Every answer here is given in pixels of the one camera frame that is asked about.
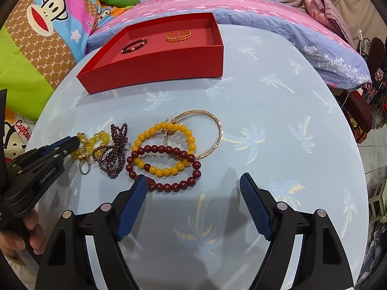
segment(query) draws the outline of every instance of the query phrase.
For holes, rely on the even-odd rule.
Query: finger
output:
[[[4,247],[12,251],[21,251],[25,249],[26,245],[23,239],[15,232],[3,230],[0,232],[0,247]]]
[[[34,209],[23,219],[23,221],[28,230],[33,230],[39,223],[39,215]]]
[[[43,254],[43,252],[44,252],[45,249],[46,249],[46,246],[47,246],[47,240],[46,240],[46,238],[44,238],[42,244],[40,245],[40,248],[37,249],[37,250],[34,249],[34,253],[35,253],[36,255]]]
[[[44,239],[45,235],[41,225],[37,225],[34,230],[30,231],[30,245],[34,250],[38,250],[41,247]]]

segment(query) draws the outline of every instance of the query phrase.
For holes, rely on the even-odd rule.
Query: bed sheet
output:
[[[126,26],[195,12],[212,12],[218,24],[266,29],[284,36],[331,87],[352,90],[371,81],[364,59],[350,45],[308,14],[276,0],[142,0],[94,32],[88,51],[103,46]]]

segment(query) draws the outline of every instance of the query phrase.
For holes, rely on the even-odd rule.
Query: red box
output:
[[[191,38],[168,42],[175,30]],[[131,53],[121,49],[137,39],[146,45]],[[167,16],[125,27],[104,45],[77,77],[89,94],[154,81],[221,77],[223,42],[212,13]]]

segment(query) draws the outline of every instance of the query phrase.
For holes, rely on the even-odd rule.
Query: light blue tabletop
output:
[[[210,111],[221,121],[224,136],[218,149],[201,161],[198,183],[178,193],[149,193],[132,233],[120,243],[139,287],[249,288],[268,242],[257,233],[239,192],[238,180],[245,172],[295,210],[325,209],[356,281],[368,233],[367,191],[359,150],[340,107],[321,77],[285,38],[249,27],[219,28],[224,42],[221,79],[165,81],[89,95],[76,78],[95,52],[89,54],[49,100],[28,148],[78,132],[91,136],[124,122],[132,143],[166,118],[192,109]],[[211,61],[202,58],[204,65]],[[139,68],[152,68],[152,64]],[[216,140],[217,127],[210,119],[190,117],[182,123],[193,131],[197,153]],[[161,137],[154,139],[157,145],[161,141]],[[187,147],[179,134],[172,142]],[[166,156],[147,158],[147,162],[173,164]],[[111,180],[96,164],[86,176],[70,158],[65,166],[67,172],[39,202],[47,235],[64,210],[92,212],[132,185],[126,171]],[[178,182],[191,172],[187,168],[164,182]],[[301,240],[297,236],[283,289],[291,287]],[[91,237],[88,249],[98,288],[105,290]]]

